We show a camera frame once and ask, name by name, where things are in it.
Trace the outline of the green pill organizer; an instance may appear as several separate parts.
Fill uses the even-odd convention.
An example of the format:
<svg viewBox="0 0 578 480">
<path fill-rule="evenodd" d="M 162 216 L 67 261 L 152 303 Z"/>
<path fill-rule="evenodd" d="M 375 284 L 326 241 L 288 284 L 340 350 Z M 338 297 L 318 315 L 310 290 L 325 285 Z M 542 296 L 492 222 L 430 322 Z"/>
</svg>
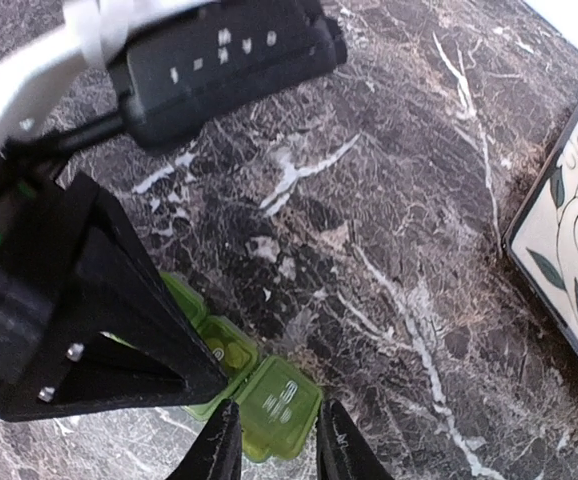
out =
<svg viewBox="0 0 578 480">
<path fill-rule="evenodd" d="M 318 416 L 323 400 L 320 387 L 283 358 L 263 356 L 256 343 L 227 317 L 210 313 L 204 298 L 182 278 L 167 272 L 161 278 L 207 347 L 209 338 L 236 341 L 250 355 L 240 370 L 226 368 L 218 360 L 227 375 L 227 387 L 211 401 L 185 410 L 206 422 L 220 402 L 233 399 L 240 410 L 243 453 L 250 461 L 298 457 Z"/>
</svg>

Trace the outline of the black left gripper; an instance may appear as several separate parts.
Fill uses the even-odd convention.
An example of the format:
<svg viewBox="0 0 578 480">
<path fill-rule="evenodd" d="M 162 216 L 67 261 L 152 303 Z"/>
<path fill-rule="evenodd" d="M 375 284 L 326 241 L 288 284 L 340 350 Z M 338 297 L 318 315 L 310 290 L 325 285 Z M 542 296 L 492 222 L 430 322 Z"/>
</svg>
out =
<svg viewBox="0 0 578 480">
<path fill-rule="evenodd" d="M 205 402 L 226 377 L 119 201 L 43 184 L 0 244 L 0 417 Z"/>
</svg>

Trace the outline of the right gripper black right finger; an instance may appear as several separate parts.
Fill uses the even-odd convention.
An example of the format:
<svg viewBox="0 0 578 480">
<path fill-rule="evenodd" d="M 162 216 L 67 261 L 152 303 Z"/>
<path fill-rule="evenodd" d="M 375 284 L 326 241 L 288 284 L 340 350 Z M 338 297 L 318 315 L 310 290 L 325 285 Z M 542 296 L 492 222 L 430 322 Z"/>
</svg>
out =
<svg viewBox="0 0 578 480">
<path fill-rule="evenodd" d="M 328 480 L 391 480 L 344 406 L 325 400 L 317 421 L 317 472 Z"/>
</svg>

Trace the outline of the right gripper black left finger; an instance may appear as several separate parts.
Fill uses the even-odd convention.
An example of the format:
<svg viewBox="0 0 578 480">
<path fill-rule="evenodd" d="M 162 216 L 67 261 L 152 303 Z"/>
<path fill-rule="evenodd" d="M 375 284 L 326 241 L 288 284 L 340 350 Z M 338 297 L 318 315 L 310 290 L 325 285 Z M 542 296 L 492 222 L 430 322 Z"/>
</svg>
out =
<svg viewBox="0 0 578 480">
<path fill-rule="evenodd" d="M 168 480 L 239 480 L 241 471 L 239 405 L 224 399 Z"/>
</svg>

